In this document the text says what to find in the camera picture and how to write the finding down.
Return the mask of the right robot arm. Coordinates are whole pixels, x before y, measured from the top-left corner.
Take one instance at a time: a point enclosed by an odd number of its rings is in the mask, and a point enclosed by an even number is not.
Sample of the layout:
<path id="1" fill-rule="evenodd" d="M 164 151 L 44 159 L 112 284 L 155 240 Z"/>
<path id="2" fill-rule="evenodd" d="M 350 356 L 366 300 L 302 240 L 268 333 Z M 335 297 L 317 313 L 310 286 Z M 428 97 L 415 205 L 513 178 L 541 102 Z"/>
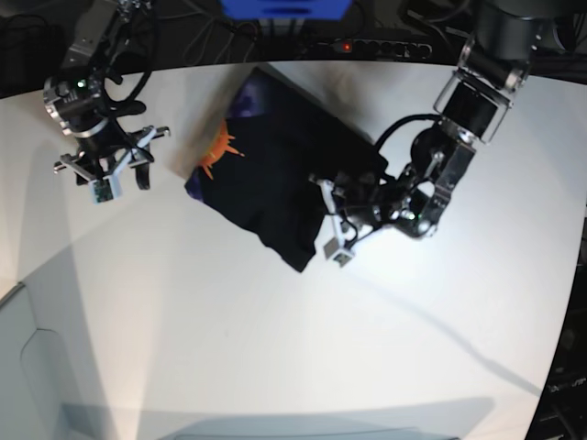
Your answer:
<path id="1" fill-rule="evenodd" d="M 127 50 L 139 16 L 147 19 L 152 32 L 147 65 L 128 96 L 116 100 L 105 85 L 123 82 L 115 62 Z M 119 175 L 124 169 L 134 171 L 141 191 L 150 188 L 150 166 L 155 161 L 150 143 L 169 135 L 170 129 L 145 126 L 128 132 L 119 120 L 145 112 L 138 96 L 153 72 L 159 42 L 159 23 L 151 1 L 93 1 L 76 22 L 59 71 L 44 83 L 47 113 L 62 134 L 77 144 L 73 153 L 60 156 L 53 171 L 71 171 L 77 185 L 87 186 L 97 204 L 120 196 Z"/>

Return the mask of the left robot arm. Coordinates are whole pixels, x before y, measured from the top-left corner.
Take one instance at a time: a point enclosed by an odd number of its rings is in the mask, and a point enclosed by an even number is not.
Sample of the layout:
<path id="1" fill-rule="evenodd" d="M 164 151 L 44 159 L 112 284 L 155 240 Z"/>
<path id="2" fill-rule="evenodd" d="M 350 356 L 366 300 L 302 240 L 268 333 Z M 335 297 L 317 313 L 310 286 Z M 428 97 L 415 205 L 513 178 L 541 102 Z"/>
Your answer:
<path id="1" fill-rule="evenodd" d="M 526 82 L 544 26 L 576 6 L 574 1 L 473 1 L 474 24 L 457 68 L 441 91 L 431 114 L 406 116 L 377 139 L 381 149 L 399 128 L 419 121 L 411 160 L 397 176 L 373 171 L 351 178 L 315 178 L 332 222 L 325 244 L 328 259 L 344 264 L 364 239 L 393 227 L 408 237 L 432 236 L 466 173 L 479 144 L 491 142 Z"/>

